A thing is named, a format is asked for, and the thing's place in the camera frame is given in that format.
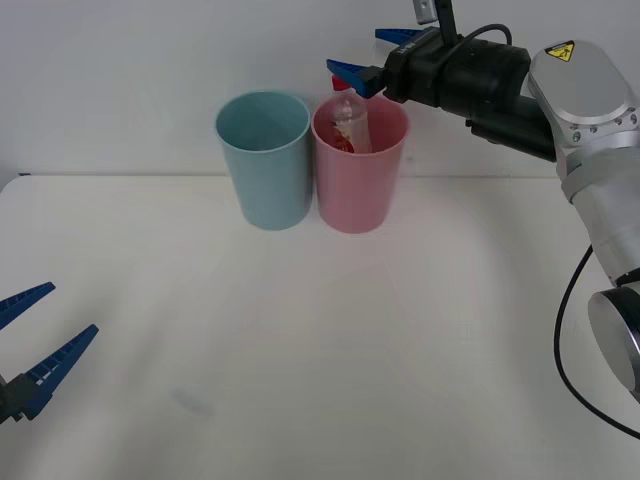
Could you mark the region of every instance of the pink cup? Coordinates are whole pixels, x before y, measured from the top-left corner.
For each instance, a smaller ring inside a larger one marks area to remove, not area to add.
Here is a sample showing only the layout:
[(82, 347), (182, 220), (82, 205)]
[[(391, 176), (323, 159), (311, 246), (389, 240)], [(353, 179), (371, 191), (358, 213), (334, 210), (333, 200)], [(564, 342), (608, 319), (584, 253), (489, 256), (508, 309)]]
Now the pink cup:
[(331, 111), (323, 103), (311, 122), (316, 137), (316, 175), (322, 219), (345, 233), (364, 233), (384, 221), (398, 176), (409, 118), (382, 97), (367, 101), (373, 153), (356, 154), (331, 146)]

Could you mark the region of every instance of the red label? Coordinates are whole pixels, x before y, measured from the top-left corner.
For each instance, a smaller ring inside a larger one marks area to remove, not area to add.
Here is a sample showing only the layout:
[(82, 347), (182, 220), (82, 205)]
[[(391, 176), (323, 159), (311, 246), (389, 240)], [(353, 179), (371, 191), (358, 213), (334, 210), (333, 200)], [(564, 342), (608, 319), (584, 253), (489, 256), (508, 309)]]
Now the red label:
[(333, 129), (335, 135), (335, 144), (338, 150), (342, 150), (347, 153), (355, 153), (355, 149), (353, 148), (353, 144), (349, 141), (347, 137), (345, 137), (340, 130), (337, 128)]

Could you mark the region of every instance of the cup rim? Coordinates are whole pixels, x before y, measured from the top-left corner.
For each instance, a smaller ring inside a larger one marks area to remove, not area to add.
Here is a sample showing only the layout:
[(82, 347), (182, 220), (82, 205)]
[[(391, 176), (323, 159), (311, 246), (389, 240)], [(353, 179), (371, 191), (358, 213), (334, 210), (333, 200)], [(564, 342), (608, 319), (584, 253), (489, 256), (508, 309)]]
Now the cup rim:
[[(304, 108), (304, 111), (307, 113), (307, 123), (304, 126), (304, 128), (302, 130), (302, 133), (300, 135), (298, 135), (296, 138), (294, 138), (293, 140), (291, 140), (289, 143), (281, 145), (280, 147), (272, 148), (270, 150), (245, 150), (244, 148), (239, 148), (239, 147), (236, 147), (235, 145), (231, 145), (224, 138), (222, 138), (222, 135), (220, 135), (220, 132), (218, 132), (218, 119), (220, 118), (220, 114), (222, 113), (222, 111), (225, 108), (227, 108), (233, 102), (235, 102), (237, 100), (240, 100), (241, 98), (244, 98), (244, 97), (248, 97), (248, 96), (256, 95), (256, 94), (261, 94), (261, 93), (275, 93), (277, 95), (282, 95), (284, 97), (289, 97), (289, 98), (292, 98), (295, 101), (297, 101), (300, 105), (302, 105), (302, 107)], [(233, 150), (235, 150), (237, 152), (250, 153), (250, 154), (254, 154), (254, 155), (262, 155), (264, 153), (274, 153), (274, 152), (278, 152), (280, 150), (284, 150), (285, 148), (290, 147), (294, 143), (296, 143), (296, 142), (300, 141), (302, 138), (304, 138), (304, 136), (309, 132), (309, 128), (310, 127), (311, 127), (311, 111), (309, 110), (309, 107), (307, 106), (307, 104), (300, 97), (298, 97), (296, 95), (293, 95), (291, 93), (283, 92), (281, 90), (251, 90), (250, 92), (245, 92), (242, 95), (238, 95), (237, 97), (233, 97), (232, 99), (228, 100), (220, 108), (220, 110), (218, 110), (218, 113), (216, 114), (215, 121), (213, 122), (213, 129), (216, 132), (216, 136), (218, 137), (220, 142), (222, 142), (224, 145), (226, 145), (227, 147), (229, 147), (229, 148), (231, 148), (231, 149), (233, 149)]]
[(313, 112), (313, 117), (311, 118), (311, 131), (313, 132), (313, 136), (315, 137), (316, 141), (318, 143), (321, 143), (322, 145), (324, 145), (325, 147), (329, 147), (332, 150), (335, 150), (337, 152), (340, 152), (340, 155), (344, 155), (346, 157), (353, 157), (353, 158), (363, 158), (363, 157), (377, 157), (380, 155), (384, 155), (385, 153), (390, 152), (391, 150), (393, 150), (394, 148), (398, 148), (399, 145), (402, 145), (404, 143), (404, 141), (407, 139), (407, 136), (409, 135), (409, 132), (411, 130), (411, 122), (409, 122), (409, 115), (407, 115), (407, 112), (405, 111), (404, 108), (402, 108), (401, 106), (397, 105), (395, 102), (392, 102), (391, 100), (387, 100), (386, 98), (380, 97), (380, 96), (375, 96), (375, 97), (371, 97), (369, 99), (369, 101), (371, 100), (375, 100), (375, 101), (381, 101), (381, 102), (389, 102), (391, 104), (393, 104), (393, 106), (395, 108), (397, 108), (401, 113), (402, 116), (404, 117), (405, 122), (407, 122), (407, 129), (404, 132), (404, 135), (402, 135), (402, 138), (400, 140), (398, 140), (397, 143), (393, 144), (392, 146), (390, 146), (389, 148), (386, 148), (384, 150), (380, 150), (379, 152), (372, 152), (372, 153), (351, 153), (351, 152), (344, 152), (342, 150), (338, 150), (336, 147), (334, 147), (333, 145), (325, 142), (322, 137), (320, 135), (318, 135), (318, 132), (316, 131), (316, 115), (318, 114), (318, 112), (320, 111), (321, 108), (324, 108), (324, 106), (328, 103), (330, 103), (333, 99), (332, 98), (328, 98), (327, 100), (325, 100), (324, 102), (322, 102), (318, 108), (316, 108), (316, 110)]

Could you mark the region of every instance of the plastic cup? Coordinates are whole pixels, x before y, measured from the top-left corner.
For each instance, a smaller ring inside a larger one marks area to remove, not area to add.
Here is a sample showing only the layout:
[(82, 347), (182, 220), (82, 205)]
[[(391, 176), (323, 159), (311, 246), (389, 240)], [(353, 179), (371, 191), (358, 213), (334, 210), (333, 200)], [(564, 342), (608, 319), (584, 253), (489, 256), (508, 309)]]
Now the plastic cup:
[(282, 230), (309, 211), (313, 191), (309, 126), (302, 100), (280, 92), (252, 92), (218, 113), (216, 132), (247, 221)]
[(389, 211), (409, 118), (398, 104), (372, 98), (367, 110), (373, 152), (343, 152), (331, 146), (336, 101), (323, 103), (312, 121), (320, 216), (341, 232), (364, 233), (381, 225)]

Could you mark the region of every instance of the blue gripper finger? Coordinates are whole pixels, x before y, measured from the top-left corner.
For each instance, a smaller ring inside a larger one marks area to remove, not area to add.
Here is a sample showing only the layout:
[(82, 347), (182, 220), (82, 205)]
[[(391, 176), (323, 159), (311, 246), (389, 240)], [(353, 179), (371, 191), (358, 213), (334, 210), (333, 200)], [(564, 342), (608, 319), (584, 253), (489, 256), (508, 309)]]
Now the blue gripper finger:
[(409, 28), (376, 28), (376, 38), (402, 45), (422, 32), (423, 30)]
[(89, 326), (26, 373), (27, 377), (38, 385), (38, 391), (23, 409), (23, 413), (29, 420), (33, 420), (51, 400), (54, 390), (71, 371), (97, 333), (98, 327)]
[(327, 60), (327, 68), (340, 80), (353, 87), (361, 97), (371, 98), (384, 89), (383, 70), (379, 67), (363, 67)]
[(53, 283), (48, 282), (18, 295), (0, 300), (0, 330), (22, 315), (33, 304), (55, 290)]

